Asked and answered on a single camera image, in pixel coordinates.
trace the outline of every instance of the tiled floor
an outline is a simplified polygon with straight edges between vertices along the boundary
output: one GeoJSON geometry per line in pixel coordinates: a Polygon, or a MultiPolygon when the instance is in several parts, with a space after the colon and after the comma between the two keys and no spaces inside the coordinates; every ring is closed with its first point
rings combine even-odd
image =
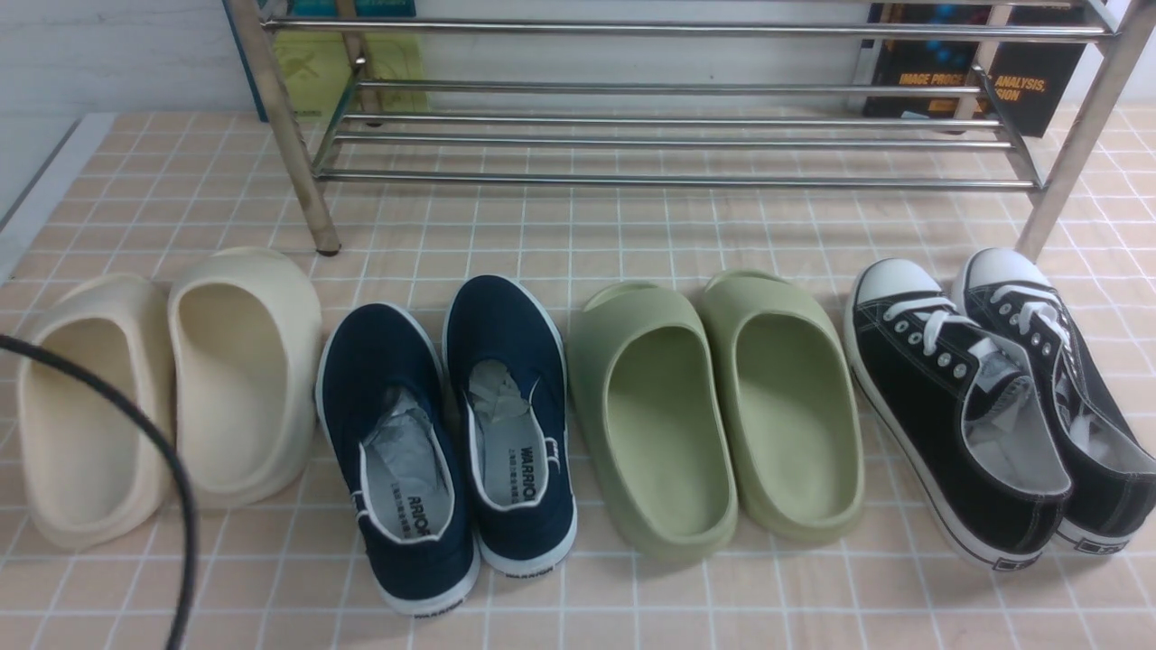
{"type": "MultiPolygon", "coordinates": [[[[1059,121],[1070,119],[1068,112],[1059,121]]],[[[1156,109],[1119,112],[1110,130],[1042,265],[1073,305],[1141,440],[1156,449],[1156,109]]],[[[1054,149],[1059,135],[1044,147],[1054,149]]],[[[464,171],[1003,170],[1000,160],[971,154],[440,154],[402,152],[393,162],[464,171]]],[[[134,272],[163,285],[232,245],[288,252],[314,279],[327,327],[356,304],[384,300],[408,305],[436,339],[462,279],[497,272],[520,278],[564,328],[572,306],[617,280],[694,293],[735,266],[799,282],[838,318],[842,294],[872,260],[904,256],[947,279],[978,246],[1010,245],[1028,214],[1022,197],[962,194],[344,185],[329,195],[346,250],[320,258],[265,126],[232,115],[124,116],[0,287],[0,331],[20,332],[101,273],[134,272]]],[[[24,505],[15,365],[0,356],[0,644],[160,647],[176,594],[179,518],[165,511],[79,555],[45,542],[24,505]]],[[[743,520],[728,549],[683,568],[639,557],[622,542],[576,435],[581,523],[563,569],[533,582],[487,570],[465,606],[423,622],[381,604],[336,465],[318,440],[304,477],[281,495],[203,515],[202,589],[188,647],[1109,650],[1156,638],[1156,524],[1111,560],[1053,552],[1016,575],[976,571],[940,539],[876,418],[865,409],[862,423],[867,514],[844,541],[803,549],[743,520]]]]}

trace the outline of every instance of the navy canvas shoe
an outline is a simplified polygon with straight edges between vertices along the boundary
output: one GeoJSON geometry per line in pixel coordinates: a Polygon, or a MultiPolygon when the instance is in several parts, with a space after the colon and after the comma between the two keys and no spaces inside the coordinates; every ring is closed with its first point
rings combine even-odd
{"type": "Polygon", "coordinates": [[[314,397],[381,597],[412,616],[460,605],[481,559],[429,337],[394,305],[354,310],[325,346],[314,397]]]}
{"type": "Polygon", "coordinates": [[[529,291],[495,275],[462,285],[443,337],[482,557],[510,577],[548,573],[578,531],[562,337],[529,291]]]}

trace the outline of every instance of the cream slide sandal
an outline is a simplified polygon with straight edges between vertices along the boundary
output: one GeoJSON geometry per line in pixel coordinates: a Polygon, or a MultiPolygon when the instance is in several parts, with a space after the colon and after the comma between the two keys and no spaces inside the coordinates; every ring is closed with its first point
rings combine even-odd
{"type": "MultiPolygon", "coordinates": [[[[143,278],[97,278],[65,295],[28,337],[116,386],[172,431],[172,350],[164,294],[143,278]]],[[[32,523],[81,549],[135,529],[161,505],[169,472],[136,426],[80,382],[23,359],[20,442],[32,523]]]]}
{"type": "Polygon", "coordinates": [[[221,251],[169,296],[177,444],[206,508],[260,501],[309,456],[321,304],[309,278],[268,249],[221,251]]]}

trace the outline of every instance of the white rubber toe cap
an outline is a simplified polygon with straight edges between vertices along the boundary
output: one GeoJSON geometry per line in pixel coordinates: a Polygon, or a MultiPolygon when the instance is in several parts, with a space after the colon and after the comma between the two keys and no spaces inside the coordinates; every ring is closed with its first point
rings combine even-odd
{"type": "Polygon", "coordinates": [[[1006,282],[1052,286],[1031,260],[1011,249],[987,249],[971,258],[966,279],[969,288],[1006,282]]]}
{"type": "Polygon", "coordinates": [[[857,303],[865,303],[897,294],[942,290],[940,283],[918,264],[906,259],[884,259],[864,271],[854,298],[857,303]]]}

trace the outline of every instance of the black sneaker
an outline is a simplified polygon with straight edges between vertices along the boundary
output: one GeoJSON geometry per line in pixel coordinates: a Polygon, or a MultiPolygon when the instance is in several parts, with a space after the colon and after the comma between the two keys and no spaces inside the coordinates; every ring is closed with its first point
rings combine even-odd
{"type": "Polygon", "coordinates": [[[429,337],[400,308],[355,309],[325,346],[314,399],[386,604],[422,618],[460,605],[481,554],[429,337]]]}
{"type": "Polygon", "coordinates": [[[1156,460],[1132,435],[1060,295],[1035,264],[1006,249],[972,256],[953,295],[1031,359],[1047,426],[1075,482],[1059,537],[1082,553],[1120,551],[1156,505],[1156,460]]]}
{"type": "Polygon", "coordinates": [[[496,275],[462,285],[443,337],[482,557],[514,578],[549,573],[578,532],[562,337],[529,291],[496,275]]]}
{"type": "Polygon", "coordinates": [[[903,259],[859,275],[844,335],[851,369],[914,467],[947,541],[996,571],[1035,562],[1060,525],[1072,481],[1021,369],[1024,352],[959,316],[939,283],[903,259]]]}

